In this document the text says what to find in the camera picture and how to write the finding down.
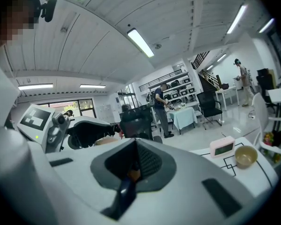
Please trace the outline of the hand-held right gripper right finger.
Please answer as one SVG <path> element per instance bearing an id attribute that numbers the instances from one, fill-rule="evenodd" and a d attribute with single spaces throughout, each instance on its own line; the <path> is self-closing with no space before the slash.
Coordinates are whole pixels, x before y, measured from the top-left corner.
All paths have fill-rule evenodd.
<path id="1" fill-rule="evenodd" d="M 265 192 L 264 159 L 247 169 L 236 165 L 234 155 L 212 158 L 207 149 L 188 152 L 165 146 L 176 163 L 174 178 L 162 190 L 140 193 L 119 222 L 122 225 L 232 225 L 234 215 L 225 215 L 211 196 L 224 201 L 216 187 L 205 183 L 216 180 L 249 209 L 255 198 Z"/>

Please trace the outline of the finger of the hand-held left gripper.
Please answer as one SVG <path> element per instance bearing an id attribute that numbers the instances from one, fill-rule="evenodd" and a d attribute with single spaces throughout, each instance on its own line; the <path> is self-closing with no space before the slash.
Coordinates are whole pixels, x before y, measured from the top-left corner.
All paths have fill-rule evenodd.
<path id="1" fill-rule="evenodd" d="M 88 148 L 97 140 L 111 132 L 111 125 L 75 124 L 67 133 L 73 137 L 74 145 L 78 148 Z"/>
<path id="2" fill-rule="evenodd" d="M 114 135 L 115 133 L 119 133 L 121 131 L 118 123 L 108 123 L 89 116 L 80 116 L 71 119 L 71 128 L 81 128 L 82 131 L 88 131 L 92 134 Z"/>

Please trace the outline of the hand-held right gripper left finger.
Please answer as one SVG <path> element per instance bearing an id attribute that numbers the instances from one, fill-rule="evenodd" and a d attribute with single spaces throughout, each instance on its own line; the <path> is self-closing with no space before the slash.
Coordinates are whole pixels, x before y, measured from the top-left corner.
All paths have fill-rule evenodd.
<path id="1" fill-rule="evenodd" d="M 81 150 L 45 154 L 29 143 L 36 173 L 54 213 L 53 225 L 136 225 L 136 213 L 119 220 L 101 214 L 112 205 L 116 191 L 100 186 L 91 171 L 94 158 L 117 149 L 127 140 Z"/>

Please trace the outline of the white locker cabinet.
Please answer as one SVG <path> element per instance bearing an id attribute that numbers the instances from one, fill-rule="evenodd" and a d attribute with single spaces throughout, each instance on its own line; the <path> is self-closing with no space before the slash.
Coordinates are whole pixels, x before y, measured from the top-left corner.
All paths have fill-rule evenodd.
<path id="1" fill-rule="evenodd" d="M 108 123 L 113 123 L 115 121 L 111 105 L 98 106 L 96 108 L 96 116 L 98 119 Z"/>

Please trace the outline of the dark-framed window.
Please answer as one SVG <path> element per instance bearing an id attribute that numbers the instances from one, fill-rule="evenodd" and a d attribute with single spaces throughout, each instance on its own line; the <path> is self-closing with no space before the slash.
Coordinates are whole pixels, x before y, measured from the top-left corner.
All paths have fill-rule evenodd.
<path id="1" fill-rule="evenodd" d="M 92 99 L 45 103 L 41 104 L 41 106 L 55 108 L 57 112 L 61 113 L 67 113 L 71 110 L 72 117 L 88 116 L 96 118 Z"/>

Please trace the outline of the pink digital clock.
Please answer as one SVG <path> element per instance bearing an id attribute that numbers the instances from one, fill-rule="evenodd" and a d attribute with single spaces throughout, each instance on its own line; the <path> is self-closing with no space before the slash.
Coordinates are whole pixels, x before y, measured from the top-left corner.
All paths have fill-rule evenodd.
<path id="1" fill-rule="evenodd" d="M 210 143 L 210 155 L 212 158 L 227 155 L 234 151 L 235 139 L 227 136 Z"/>

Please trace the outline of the large black mesh office chair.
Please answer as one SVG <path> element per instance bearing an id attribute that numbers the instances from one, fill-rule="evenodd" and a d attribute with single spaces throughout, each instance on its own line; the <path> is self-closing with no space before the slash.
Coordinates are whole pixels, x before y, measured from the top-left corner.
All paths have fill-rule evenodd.
<path id="1" fill-rule="evenodd" d="M 123 112 L 121 115 L 120 128 L 125 138 L 142 138 L 162 143 L 162 138 L 160 136 L 152 135 L 152 121 L 151 109 L 144 105 Z"/>

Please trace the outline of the table with pale green cloth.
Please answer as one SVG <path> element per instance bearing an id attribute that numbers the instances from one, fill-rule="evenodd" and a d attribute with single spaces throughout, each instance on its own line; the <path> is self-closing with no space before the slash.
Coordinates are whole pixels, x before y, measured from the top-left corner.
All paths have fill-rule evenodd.
<path id="1" fill-rule="evenodd" d="M 179 134 L 181 134 L 183 128 L 189 125 L 195 128 L 195 124 L 198 123 L 195 110 L 192 107 L 168 111 L 167 116 L 173 121 L 173 125 L 179 131 Z"/>

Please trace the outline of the beige bowl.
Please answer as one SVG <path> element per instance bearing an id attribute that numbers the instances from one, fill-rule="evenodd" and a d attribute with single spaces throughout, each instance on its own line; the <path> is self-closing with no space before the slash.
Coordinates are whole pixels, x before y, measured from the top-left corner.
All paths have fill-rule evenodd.
<path id="1" fill-rule="evenodd" d="M 251 146 L 241 146 L 235 151 L 236 165 L 240 169 L 246 169 L 258 159 L 257 150 Z"/>

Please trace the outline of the colourful toys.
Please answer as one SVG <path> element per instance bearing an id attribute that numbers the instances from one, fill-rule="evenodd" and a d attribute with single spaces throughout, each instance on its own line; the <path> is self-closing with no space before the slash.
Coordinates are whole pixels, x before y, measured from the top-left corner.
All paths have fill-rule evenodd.
<path id="1" fill-rule="evenodd" d="M 274 132 L 266 132 L 263 139 L 264 144 L 270 146 L 270 147 L 279 147 L 281 145 L 281 141 L 278 138 L 278 133 L 276 131 Z M 266 155 L 269 155 L 271 160 L 276 164 L 281 160 L 281 155 L 272 152 L 272 151 L 266 151 Z"/>

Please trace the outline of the white metal shelving unit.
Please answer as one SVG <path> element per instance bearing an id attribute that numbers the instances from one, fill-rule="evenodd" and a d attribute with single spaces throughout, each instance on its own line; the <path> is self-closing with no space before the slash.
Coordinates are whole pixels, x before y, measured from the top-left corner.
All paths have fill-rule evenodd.
<path id="1" fill-rule="evenodd" d="M 181 108 L 180 104 L 185 103 L 186 108 L 192 107 L 196 116 L 200 116 L 199 102 L 194 82 L 188 72 L 178 70 L 159 77 L 145 85 L 140 86 L 141 91 L 154 92 L 162 83 L 167 84 L 167 90 L 163 92 L 165 100 L 168 100 L 174 108 Z"/>

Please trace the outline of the white rectangular table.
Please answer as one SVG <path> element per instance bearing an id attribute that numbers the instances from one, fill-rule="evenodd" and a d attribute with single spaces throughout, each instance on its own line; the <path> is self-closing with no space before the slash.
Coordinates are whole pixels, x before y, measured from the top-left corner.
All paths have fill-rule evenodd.
<path id="1" fill-rule="evenodd" d="M 228 89 L 220 89 L 218 91 L 215 92 L 215 95 L 216 95 L 216 100 L 219 102 L 219 96 L 221 95 L 222 96 L 222 103 L 223 103 L 223 108 L 225 111 L 227 111 L 227 105 L 226 105 L 226 98 L 225 98 L 225 95 L 228 95 L 229 96 L 229 99 L 230 99 L 230 103 L 233 104 L 232 102 L 232 93 L 235 93 L 236 95 L 236 98 L 237 98 L 237 105 L 240 106 L 240 101 L 239 101 L 239 95 L 238 95 L 238 91 L 237 91 L 237 88 L 236 86 L 231 86 L 229 87 Z"/>

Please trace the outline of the white plastic chair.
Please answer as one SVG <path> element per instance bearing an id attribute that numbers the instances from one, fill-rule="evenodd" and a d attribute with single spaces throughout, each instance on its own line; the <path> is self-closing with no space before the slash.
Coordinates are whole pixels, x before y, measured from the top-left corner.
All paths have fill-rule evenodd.
<path id="1" fill-rule="evenodd" d="M 271 159 L 271 158 L 269 155 L 265 154 L 266 151 L 276 152 L 281 155 L 280 147 L 270 147 L 270 146 L 264 144 L 264 142 L 263 142 L 265 133 L 274 131 L 274 130 L 269 131 L 267 129 L 267 127 L 269 126 L 269 122 L 271 122 L 271 121 L 274 122 L 274 117 L 269 116 L 266 103 L 260 93 L 257 93 L 254 95 L 253 100 L 252 100 L 252 106 L 255 111 L 256 119 L 259 123 L 259 133 L 257 134 L 253 145 L 256 148 L 258 148 L 259 150 L 261 150 L 261 152 L 269 159 Z"/>

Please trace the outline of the dark staircase with railing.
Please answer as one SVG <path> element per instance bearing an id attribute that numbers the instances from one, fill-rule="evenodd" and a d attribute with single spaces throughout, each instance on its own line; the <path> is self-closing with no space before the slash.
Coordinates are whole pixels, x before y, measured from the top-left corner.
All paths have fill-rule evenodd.
<path id="1" fill-rule="evenodd" d="M 214 93 L 221 89 L 221 81 L 219 76 L 211 75 L 207 72 L 206 68 L 199 70 L 199 66 L 202 65 L 209 53 L 210 51 L 197 54 L 194 61 L 191 61 L 191 65 L 195 70 L 197 70 L 199 74 L 199 79 L 201 81 L 203 91 L 210 91 Z"/>

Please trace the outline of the black bag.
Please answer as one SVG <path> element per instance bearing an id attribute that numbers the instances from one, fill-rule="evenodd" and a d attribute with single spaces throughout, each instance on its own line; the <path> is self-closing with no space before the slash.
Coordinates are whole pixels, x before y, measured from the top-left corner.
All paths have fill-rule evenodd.
<path id="1" fill-rule="evenodd" d="M 273 147 L 279 147 L 281 145 L 281 131 L 273 131 L 273 142 L 272 146 Z"/>

